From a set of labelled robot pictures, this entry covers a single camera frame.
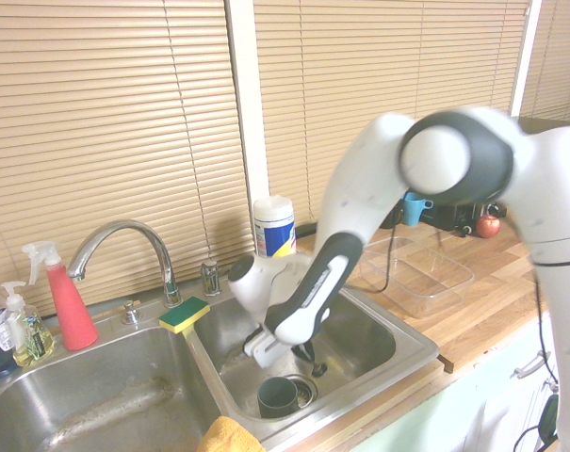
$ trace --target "cabinet handle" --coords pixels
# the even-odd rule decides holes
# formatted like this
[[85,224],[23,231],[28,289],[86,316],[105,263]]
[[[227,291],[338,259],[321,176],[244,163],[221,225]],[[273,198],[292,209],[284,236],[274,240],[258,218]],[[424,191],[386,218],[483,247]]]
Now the cabinet handle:
[[[549,351],[546,353],[546,359],[548,358],[550,358]],[[514,377],[515,375],[517,376],[517,379],[524,379],[525,377],[529,377],[531,374],[540,369],[543,365],[545,365],[545,354],[542,350],[539,350],[536,357],[533,360],[531,360],[529,363],[527,363],[523,368],[517,367],[516,369],[514,369],[511,378]]]

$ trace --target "faucet handle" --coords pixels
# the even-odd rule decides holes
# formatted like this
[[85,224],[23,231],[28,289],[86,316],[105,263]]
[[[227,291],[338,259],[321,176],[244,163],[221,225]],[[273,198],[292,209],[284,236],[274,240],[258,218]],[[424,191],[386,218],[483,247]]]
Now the faucet handle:
[[139,313],[134,308],[134,301],[131,299],[126,301],[123,305],[125,308],[125,314],[122,317],[123,325],[136,325],[140,320],[142,320],[142,313]]
[[213,297],[221,293],[220,272],[216,261],[207,259],[201,264],[201,279],[205,295]]

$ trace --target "spray nozzle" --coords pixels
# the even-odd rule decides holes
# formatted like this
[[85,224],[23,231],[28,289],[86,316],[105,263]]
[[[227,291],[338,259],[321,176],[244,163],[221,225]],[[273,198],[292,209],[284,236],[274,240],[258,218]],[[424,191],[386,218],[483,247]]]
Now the spray nozzle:
[[39,265],[43,261],[46,266],[54,266],[61,262],[57,252],[57,242],[33,242],[25,245],[22,251],[29,254],[31,259],[31,276],[29,285],[36,283],[40,273]]

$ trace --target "canister lid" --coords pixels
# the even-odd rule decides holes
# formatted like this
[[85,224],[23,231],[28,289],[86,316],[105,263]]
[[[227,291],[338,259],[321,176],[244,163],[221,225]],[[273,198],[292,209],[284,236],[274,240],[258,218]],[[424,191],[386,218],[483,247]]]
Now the canister lid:
[[293,201],[284,196],[270,196],[253,203],[253,216],[260,221],[281,221],[293,215]]

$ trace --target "clear plastic container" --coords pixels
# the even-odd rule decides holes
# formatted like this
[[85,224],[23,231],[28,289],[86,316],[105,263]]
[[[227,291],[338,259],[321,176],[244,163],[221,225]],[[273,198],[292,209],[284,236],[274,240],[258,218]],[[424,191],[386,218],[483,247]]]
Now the clear plastic container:
[[[390,240],[370,244],[360,259],[362,277],[376,289],[385,286]],[[466,266],[410,238],[396,236],[384,293],[412,317],[423,318],[461,302],[464,290],[474,281],[475,275]]]

